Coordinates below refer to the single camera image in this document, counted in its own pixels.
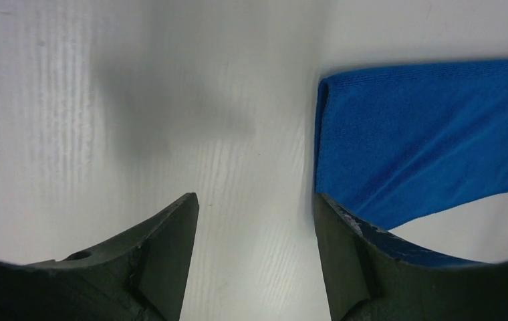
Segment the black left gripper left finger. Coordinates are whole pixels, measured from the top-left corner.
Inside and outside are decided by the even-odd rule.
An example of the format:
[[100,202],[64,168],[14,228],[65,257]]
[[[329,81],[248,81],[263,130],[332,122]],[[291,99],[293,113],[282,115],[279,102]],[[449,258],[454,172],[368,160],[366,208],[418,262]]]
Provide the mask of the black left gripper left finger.
[[0,261],[0,320],[178,320],[198,216],[186,193],[61,261]]

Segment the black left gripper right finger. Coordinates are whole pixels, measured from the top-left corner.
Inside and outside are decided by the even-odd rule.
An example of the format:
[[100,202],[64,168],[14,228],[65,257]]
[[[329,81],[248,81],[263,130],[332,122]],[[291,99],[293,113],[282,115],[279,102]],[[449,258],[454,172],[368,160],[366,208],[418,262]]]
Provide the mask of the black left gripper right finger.
[[313,220],[333,320],[508,320],[508,261],[429,250],[323,193]]

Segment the blue towel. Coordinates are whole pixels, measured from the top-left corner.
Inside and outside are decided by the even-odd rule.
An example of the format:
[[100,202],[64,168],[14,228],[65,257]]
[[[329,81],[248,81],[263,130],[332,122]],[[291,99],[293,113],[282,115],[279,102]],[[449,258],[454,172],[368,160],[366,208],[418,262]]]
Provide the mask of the blue towel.
[[508,260],[508,59],[352,70],[317,92],[316,192],[430,249]]

